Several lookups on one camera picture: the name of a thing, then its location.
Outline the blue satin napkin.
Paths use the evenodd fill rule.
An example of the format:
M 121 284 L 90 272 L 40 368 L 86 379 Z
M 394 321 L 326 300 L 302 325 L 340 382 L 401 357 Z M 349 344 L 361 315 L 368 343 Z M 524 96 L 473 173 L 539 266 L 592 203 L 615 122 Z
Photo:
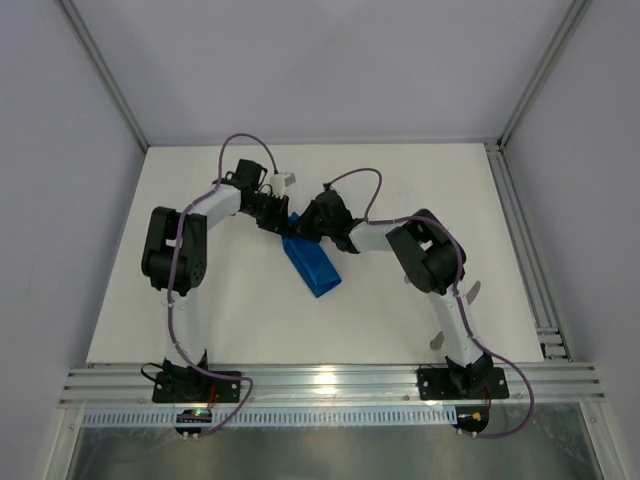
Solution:
M 315 298 L 320 298 L 342 283 L 322 246 L 299 234 L 282 238 L 283 250 Z

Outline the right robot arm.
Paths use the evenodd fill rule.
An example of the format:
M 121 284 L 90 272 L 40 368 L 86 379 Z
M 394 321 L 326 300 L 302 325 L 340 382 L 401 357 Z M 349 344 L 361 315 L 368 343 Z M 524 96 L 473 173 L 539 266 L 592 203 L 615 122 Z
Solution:
M 428 210 L 396 220 L 355 218 L 341 196 L 326 190 L 293 222 L 293 231 L 315 242 L 330 238 L 352 254 L 391 251 L 409 283 L 431 298 L 444 338 L 452 387 L 461 396 L 475 382 L 470 372 L 482 353 L 474 346 L 468 307 L 459 290 L 465 257 L 456 240 Z

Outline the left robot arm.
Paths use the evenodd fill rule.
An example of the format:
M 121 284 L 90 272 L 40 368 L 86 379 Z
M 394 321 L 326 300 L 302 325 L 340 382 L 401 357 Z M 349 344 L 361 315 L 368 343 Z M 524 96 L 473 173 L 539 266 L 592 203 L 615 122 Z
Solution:
M 219 176 L 183 210 L 155 208 L 149 220 L 141 269 L 151 287 L 166 294 L 169 350 L 173 368 L 207 371 L 205 328 L 198 305 L 198 288 L 208 266 L 208 235 L 238 213 L 256 220 L 271 233 L 291 232 L 286 189 L 296 182 L 290 172 L 266 175 L 262 165 L 241 159 L 234 171 Z

